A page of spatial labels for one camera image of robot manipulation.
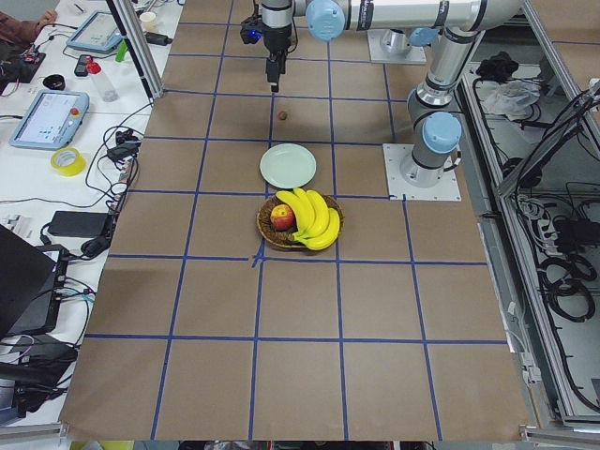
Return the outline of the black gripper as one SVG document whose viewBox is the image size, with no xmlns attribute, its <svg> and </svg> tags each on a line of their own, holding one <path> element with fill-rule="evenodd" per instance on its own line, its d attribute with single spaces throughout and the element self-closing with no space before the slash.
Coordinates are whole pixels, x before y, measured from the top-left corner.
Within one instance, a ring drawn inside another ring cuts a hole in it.
<svg viewBox="0 0 600 450">
<path fill-rule="evenodd" d="M 277 91 L 280 76 L 286 73 L 287 41 L 266 40 L 265 47 L 269 51 L 266 59 L 265 73 L 271 92 Z"/>
</svg>

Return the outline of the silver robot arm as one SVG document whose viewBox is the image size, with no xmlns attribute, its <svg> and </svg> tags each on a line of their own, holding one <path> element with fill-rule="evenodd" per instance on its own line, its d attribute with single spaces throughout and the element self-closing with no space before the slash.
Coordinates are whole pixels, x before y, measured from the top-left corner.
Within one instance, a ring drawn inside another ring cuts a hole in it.
<svg viewBox="0 0 600 450">
<path fill-rule="evenodd" d="M 323 42 L 346 30 L 431 30 L 438 43 L 426 78 L 409 97 L 415 131 L 402 177 L 419 188 L 435 186 L 462 135 L 458 119 L 446 111 L 479 39 L 518 13 L 519 1 L 257 1 L 248 24 L 257 27 L 269 51 L 266 74 L 279 88 L 292 46 L 293 20 L 305 17 L 310 34 Z"/>
</svg>

